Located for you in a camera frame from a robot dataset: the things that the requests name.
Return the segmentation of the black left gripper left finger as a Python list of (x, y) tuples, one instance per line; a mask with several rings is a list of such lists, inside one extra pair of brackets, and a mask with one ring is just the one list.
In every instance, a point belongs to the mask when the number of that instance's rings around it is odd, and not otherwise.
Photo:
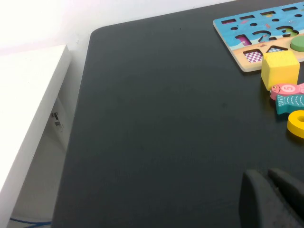
[(304, 220), (291, 208), (279, 188), (256, 170), (243, 173), (239, 198), (243, 228), (302, 228)]

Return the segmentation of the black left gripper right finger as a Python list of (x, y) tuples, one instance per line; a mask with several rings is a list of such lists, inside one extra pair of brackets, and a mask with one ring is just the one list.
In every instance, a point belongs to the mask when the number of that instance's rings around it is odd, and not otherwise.
[(297, 215), (304, 219), (304, 183), (289, 173), (273, 168), (268, 170), (268, 176), (279, 188), (284, 199)]

